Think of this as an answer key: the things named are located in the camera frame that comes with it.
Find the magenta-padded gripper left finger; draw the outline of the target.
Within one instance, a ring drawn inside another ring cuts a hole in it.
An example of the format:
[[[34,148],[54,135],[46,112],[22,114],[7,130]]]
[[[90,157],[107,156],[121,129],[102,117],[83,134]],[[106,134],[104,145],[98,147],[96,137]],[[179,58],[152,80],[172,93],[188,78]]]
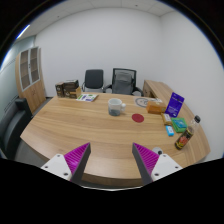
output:
[[[42,169],[79,185],[90,154],[91,146],[86,143],[65,155],[56,154],[42,166]]]

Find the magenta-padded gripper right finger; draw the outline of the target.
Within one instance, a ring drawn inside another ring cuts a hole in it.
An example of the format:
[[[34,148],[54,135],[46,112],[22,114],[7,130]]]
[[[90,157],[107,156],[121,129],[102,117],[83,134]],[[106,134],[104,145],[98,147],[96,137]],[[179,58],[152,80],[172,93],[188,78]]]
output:
[[[132,153],[144,185],[182,169],[169,155],[164,153],[158,154],[137,143],[132,145]]]

